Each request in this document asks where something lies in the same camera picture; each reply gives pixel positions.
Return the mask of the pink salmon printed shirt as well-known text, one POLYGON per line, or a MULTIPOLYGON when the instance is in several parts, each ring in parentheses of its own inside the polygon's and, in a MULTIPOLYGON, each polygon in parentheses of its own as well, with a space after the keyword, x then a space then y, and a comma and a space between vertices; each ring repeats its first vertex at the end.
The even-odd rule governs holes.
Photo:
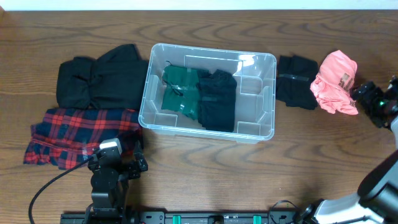
POLYGON ((337 111, 348 115, 358 114, 355 101, 349 93, 357 68, 357 63, 340 50, 326 56, 310 85, 321 109, 331 114, 337 111))

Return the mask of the red navy plaid shirt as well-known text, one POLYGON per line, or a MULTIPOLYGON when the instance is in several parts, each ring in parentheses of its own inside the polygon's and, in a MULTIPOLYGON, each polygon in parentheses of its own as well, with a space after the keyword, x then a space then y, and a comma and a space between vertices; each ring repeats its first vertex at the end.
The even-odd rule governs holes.
POLYGON ((144 144, 137 111, 49 109, 41 123, 31 126, 23 163, 71 169, 113 138, 119 139, 123 156, 132 154, 136 142, 144 144))

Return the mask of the large black garment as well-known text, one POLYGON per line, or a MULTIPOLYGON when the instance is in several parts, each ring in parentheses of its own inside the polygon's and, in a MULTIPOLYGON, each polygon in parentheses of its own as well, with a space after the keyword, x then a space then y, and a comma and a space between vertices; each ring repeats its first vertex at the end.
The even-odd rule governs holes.
POLYGON ((98 58, 74 57, 59 67, 57 103, 61 108, 139 110, 148 67, 133 44, 98 58))

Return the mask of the dark green garment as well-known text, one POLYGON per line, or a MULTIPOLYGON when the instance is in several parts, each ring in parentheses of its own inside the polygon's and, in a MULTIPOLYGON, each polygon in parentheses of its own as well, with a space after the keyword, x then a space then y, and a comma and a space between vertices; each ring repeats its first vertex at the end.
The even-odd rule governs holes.
POLYGON ((162 109, 180 112, 186 117, 198 119, 198 89, 200 70, 169 65, 164 68, 162 81, 166 84, 162 109))

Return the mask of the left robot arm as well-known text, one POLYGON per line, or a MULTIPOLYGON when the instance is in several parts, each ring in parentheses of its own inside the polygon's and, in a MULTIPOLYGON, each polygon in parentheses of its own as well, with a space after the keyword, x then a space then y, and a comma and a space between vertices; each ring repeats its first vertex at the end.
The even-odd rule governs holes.
POLYGON ((92 171, 91 198, 93 213, 98 218, 117 219, 124 213, 129 181, 148 170, 140 141, 133 147, 134 159, 122 161, 123 150, 118 138, 103 141, 93 153, 88 168, 92 171))

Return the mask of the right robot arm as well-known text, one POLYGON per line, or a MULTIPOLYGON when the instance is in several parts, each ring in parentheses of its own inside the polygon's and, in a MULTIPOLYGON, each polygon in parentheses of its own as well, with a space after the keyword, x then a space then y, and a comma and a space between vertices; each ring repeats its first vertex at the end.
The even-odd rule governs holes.
MULTIPOLYGON (((378 128, 397 139, 397 79, 386 91, 373 82, 351 90, 351 97, 378 128)), ((295 223, 397 223, 397 151, 373 169, 358 191, 336 200, 319 200, 295 217, 295 223)))

